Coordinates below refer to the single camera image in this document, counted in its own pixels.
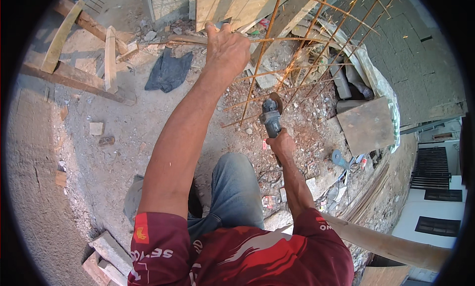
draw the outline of jeans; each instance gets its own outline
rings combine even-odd
[[[142,196],[142,181],[127,192],[124,213],[134,225]],[[249,159],[240,153],[226,153],[213,169],[210,213],[193,218],[188,213],[188,233],[193,242],[218,228],[253,226],[264,229],[262,200],[256,174]]]

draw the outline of red label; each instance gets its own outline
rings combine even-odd
[[[147,213],[140,213],[135,217],[134,240],[136,243],[149,243]]]

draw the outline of hand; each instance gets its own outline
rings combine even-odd
[[[295,151],[295,142],[287,133],[286,128],[282,128],[282,131],[276,138],[268,138],[265,142],[270,145],[270,148],[279,158],[282,166],[294,162],[293,153]]]
[[[231,25],[224,23],[221,30],[212,22],[206,22],[208,34],[208,51],[203,72],[213,73],[214,78],[221,78],[228,86],[249,62],[251,42],[241,33],[231,33]]]

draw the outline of maroon shirt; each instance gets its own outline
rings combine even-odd
[[[135,218],[134,269],[128,285],[351,285],[348,248],[316,209],[294,235],[239,226],[220,228],[190,246],[187,221],[167,213]]]

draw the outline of grinder cutting disc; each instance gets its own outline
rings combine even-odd
[[[279,114],[282,115],[282,110],[284,108],[282,107],[282,99],[280,96],[276,92],[272,92],[270,93],[269,98],[277,103],[277,111],[279,111]]]

